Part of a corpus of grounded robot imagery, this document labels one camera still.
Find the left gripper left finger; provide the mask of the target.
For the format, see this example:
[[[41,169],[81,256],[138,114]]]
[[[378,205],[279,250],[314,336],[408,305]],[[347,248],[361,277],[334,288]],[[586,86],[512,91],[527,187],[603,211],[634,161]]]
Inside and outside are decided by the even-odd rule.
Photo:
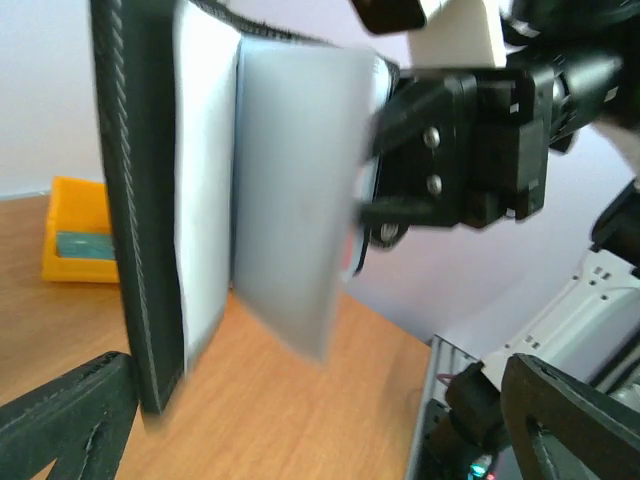
[[[132,359],[107,352],[1,407],[1,477],[113,479],[138,409]]]

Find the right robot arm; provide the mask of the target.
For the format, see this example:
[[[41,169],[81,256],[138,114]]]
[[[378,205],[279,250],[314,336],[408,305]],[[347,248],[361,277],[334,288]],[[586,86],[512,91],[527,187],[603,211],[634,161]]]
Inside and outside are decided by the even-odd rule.
[[[550,159],[545,205],[485,233],[416,230],[390,253],[370,251],[348,293],[417,338],[439,334],[479,356],[521,330],[569,279],[597,216],[631,175],[587,128]]]

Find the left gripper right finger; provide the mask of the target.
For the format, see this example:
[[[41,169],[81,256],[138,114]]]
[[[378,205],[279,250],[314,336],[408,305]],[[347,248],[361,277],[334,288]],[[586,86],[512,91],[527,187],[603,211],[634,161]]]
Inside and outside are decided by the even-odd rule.
[[[535,356],[508,359],[501,409],[525,479],[639,477],[639,413]]]

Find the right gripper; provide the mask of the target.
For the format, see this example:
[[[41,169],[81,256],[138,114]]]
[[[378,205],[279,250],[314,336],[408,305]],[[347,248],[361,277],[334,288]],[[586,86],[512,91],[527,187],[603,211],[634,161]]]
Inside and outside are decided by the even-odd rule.
[[[405,73],[367,153],[389,152],[389,197],[361,203],[358,222],[481,229],[540,211],[554,83],[547,66]]]

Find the black card holder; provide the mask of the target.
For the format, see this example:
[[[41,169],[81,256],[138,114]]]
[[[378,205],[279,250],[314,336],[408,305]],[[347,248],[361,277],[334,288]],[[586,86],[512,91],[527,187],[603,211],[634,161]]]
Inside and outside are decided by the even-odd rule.
[[[327,355],[371,136],[397,67],[217,1],[94,1],[96,104],[144,412],[160,415],[235,294]]]

